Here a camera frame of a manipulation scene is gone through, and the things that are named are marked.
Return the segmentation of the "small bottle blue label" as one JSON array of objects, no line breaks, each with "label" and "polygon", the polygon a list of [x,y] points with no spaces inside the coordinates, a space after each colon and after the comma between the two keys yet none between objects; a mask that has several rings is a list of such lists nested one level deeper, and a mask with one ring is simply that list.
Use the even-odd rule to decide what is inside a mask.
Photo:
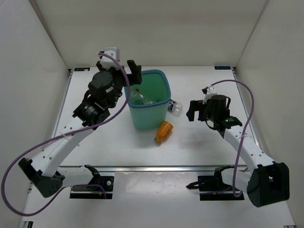
[{"label": "small bottle blue label", "polygon": [[182,113],[183,105],[179,102],[176,102],[172,99],[168,103],[168,111],[174,114],[175,116],[180,116]]}]

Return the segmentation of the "clear bottle red label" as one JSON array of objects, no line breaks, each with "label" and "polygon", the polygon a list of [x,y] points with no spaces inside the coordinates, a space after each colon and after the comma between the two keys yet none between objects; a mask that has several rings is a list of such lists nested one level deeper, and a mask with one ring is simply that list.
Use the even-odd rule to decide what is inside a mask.
[{"label": "clear bottle red label", "polygon": [[135,90],[133,90],[131,93],[130,93],[130,95],[138,95],[138,94],[140,94],[140,90],[137,88],[137,89],[135,89]]}]

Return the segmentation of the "clear bottle green label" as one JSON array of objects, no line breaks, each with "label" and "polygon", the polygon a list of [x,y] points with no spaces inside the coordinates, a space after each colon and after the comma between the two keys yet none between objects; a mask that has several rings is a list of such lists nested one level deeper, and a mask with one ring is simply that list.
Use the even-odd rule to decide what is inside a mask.
[{"label": "clear bottle green label", "polygon": [[130,95],[130,101],[135,105],[149,105],[153,103],[151,98],[141,92],[138,95]]}]

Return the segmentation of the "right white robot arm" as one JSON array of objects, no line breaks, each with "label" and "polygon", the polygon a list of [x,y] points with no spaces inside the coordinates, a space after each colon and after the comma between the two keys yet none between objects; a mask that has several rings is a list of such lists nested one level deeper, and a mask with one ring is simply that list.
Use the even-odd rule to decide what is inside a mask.
[{"label": "right white robot arm", "polygon": [[242,123],[230,115],[231,99],[224,95],[213,95],[207,101],[192,100],[186,116],[194,121],[195,112],[201,122],[211,121],[212,130],[217,131],[245,162],[248,172],[234,173],[233,165],[217,167],[212,176],[199,176],[198,181],[187,186],[202,192],[213,193],[236,190],[246,193],[251,203],[262,207],[290,198],[289,168],[266,155],[249,137]]}]

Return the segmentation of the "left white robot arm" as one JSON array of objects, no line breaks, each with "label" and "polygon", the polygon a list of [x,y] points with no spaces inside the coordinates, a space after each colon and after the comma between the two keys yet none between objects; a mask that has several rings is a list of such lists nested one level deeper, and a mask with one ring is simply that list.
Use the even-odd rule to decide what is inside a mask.
[{"label": "left white robot arm", "polygon": [[105,69],[105,64],[97,62],[99,72],[88,84],[81,104],[73,111],[72,118],[60,133],[60,139],[48,144],[32,159],[23,158],[18,165],[45,198],[55,195],[63,187],[84,185],[89,190],[99,187],[100,174],[91,165],[72,169],[61,168],[62,161],[93,133],[109,116],[109,110],[116,107],[123,87],[142,83],[140,65],[127,61],[130,73],[123,75],[115,67]]}]

